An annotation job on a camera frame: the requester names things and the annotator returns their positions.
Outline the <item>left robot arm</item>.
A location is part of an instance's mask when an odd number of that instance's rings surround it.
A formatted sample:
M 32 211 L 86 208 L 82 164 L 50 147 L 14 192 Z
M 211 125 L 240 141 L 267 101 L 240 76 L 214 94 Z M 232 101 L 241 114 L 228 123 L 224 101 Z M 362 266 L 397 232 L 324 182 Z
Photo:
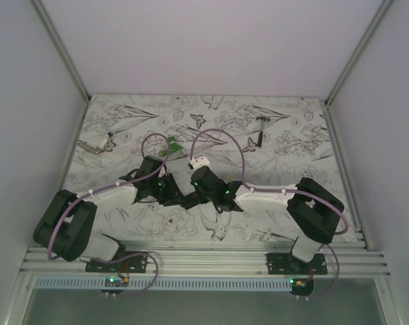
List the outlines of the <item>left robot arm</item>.
M 33 232 L 33 241 L 49 250 L 50 259 L 101 259 L 109 271 L 118 272 L 126 264 L 126 255 L 119 250 L 121 243 L 94 230 L 95 220 L 149 197 L 164 207 L 187 209 L 194 196 L 181 193 L 163 160 L 146 156 L 138 169 L 120 177 L 113 185 L 81 194 L 69 190 L 57 192 Z

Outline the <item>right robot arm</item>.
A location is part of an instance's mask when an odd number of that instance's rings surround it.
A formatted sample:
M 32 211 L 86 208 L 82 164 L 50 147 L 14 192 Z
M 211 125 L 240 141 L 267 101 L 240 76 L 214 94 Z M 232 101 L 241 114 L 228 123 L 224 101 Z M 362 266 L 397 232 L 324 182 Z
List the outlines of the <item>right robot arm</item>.
M 288 266 L 296 274 L 311 267 L 319 248 L 349 230 L 343 203 L 308 177 L 295 185 L 260 188 L 241 181 L 226 183 L 203 166 L 193 172 L 191 184 L 201 202 L 211 202 L 220 211 L 250 214 L 273 211 L 289 215 L 302 231 L 288 256 Z

